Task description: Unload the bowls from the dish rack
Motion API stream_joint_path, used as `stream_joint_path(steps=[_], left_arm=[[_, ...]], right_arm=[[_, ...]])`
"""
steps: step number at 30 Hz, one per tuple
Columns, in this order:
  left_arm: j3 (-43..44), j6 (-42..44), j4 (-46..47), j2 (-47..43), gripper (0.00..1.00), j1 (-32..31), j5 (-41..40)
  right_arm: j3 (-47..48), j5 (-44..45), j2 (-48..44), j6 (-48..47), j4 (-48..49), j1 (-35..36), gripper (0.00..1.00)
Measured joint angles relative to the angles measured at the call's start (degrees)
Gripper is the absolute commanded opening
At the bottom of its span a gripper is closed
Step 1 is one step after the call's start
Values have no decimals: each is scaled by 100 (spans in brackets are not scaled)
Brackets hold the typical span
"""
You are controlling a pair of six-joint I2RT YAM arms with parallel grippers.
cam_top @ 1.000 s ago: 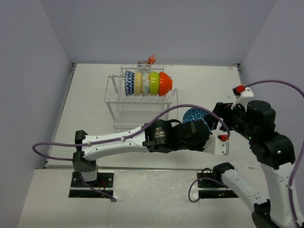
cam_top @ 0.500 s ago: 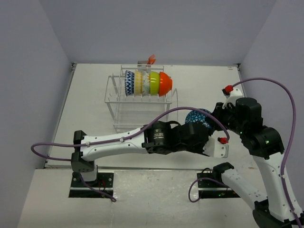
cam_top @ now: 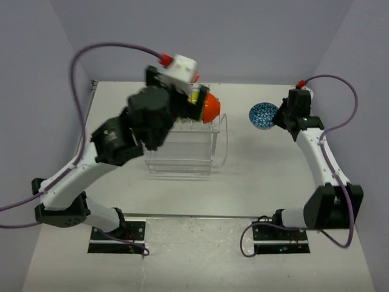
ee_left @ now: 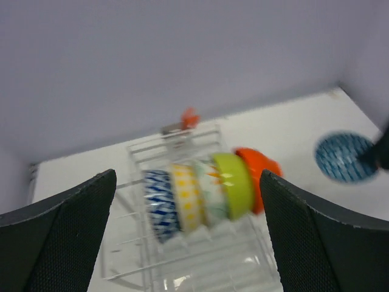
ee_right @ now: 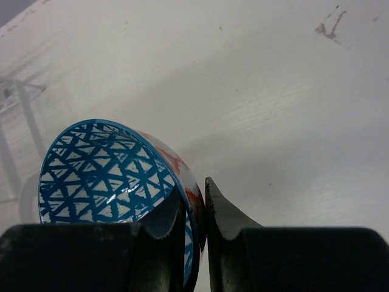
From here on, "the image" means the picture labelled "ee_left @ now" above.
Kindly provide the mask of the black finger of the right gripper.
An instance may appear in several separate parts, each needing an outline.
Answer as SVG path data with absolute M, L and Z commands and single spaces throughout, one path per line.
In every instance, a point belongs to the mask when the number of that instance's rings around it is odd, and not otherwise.
M 388 170 L 388 124 L 377 142 L 357 159 L 372 167 Z

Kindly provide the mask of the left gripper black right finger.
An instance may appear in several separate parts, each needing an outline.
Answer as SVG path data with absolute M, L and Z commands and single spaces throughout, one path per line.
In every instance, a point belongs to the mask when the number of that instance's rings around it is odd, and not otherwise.
M 269 170 L 260 178 L 284 291 L 388 291 L 388 222 L 307 192 Z

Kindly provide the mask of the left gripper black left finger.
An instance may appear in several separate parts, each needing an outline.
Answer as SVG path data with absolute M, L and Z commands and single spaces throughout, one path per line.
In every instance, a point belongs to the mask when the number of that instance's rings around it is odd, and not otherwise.
M 116 184 L 108 169 L 1 214 L 1 291 L 87 291 Z

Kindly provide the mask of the teal triangle pattern bowl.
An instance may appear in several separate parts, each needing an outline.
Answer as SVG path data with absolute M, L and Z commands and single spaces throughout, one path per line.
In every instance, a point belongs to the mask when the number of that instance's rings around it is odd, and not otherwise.
M 373 146 L 371 139 L 352 131 L 335 131 L 315 146 L 314 159 L 320 171 L 338 183 L 356 184 L 373 178 L 379 171 L 374 162 L 359 156 Z

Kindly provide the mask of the red rim zigzag bowl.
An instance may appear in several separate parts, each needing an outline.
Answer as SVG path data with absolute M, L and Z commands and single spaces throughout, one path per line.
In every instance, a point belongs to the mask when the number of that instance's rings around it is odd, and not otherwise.
M 157 241 L 164 244 L 181 231 L 170 174 L 164 170 L 145 170 L 144 200 Z

